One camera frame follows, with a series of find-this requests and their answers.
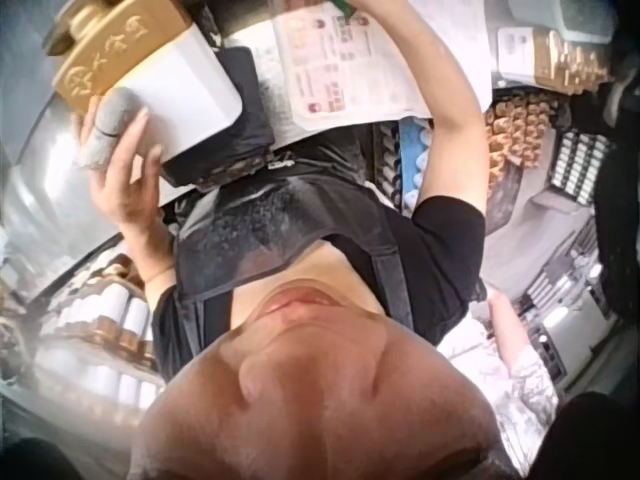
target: apron strap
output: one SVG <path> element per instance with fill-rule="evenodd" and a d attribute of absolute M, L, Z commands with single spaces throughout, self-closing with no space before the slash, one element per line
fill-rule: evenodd
<path fill-rule="evenodd" d="M 378 284 L 384 290 L 391 317 L 413 332 L 413 313 L 400 255 L 396 250 L 390 255 L 374 256 L 371 260 Z"/>
<path fill-rule="evenodd" d="M 191 347 L 191 353 L 193 357 L 197 357 L 200 355 L 204 349 L 204 329 L 203 322 L 204 319 L 204 305 L 203 302 L 195 302 L 190 303 L 188 306 L 184 308 L 183 325 L 185 333 L 187 334 L 187 341 L 189 342 L 189 347 Z"/>

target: hand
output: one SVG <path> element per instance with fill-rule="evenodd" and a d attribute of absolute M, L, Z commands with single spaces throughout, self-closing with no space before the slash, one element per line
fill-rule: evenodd
<path fill-rule="evenodd" d="M 100 97 L 93 97 L 86 117 L 74 116 L 80 148 L 91 135 L 99 105 Z M 134 159 L 148 121 L 148 110 L 140 110 L 120 139 L 107 170 L 87 171 L 93 203 L 125 236 L 148 235 L 157 225 L 161 146 L 151 149 L 143 162 L 142 178 L 131 183 Z"/>
<path fill-rule="evenodd" d="M 373 15 L 380 9 L 394 8 L 400 4 L 406 4 L 407 0 L 346 0 L 348 3 L 362 10 L 365 13 Z"/>

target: gold lid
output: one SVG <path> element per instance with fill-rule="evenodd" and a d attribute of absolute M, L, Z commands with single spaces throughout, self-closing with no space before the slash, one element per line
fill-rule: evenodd
<path fill-rule="evenodd" d="M 86 112 L 156 50 L 192 24 L 173 0 L 72 0 L 45 40 L 49 55 L 65 55 L 53 85 L 72 108 Z"/>

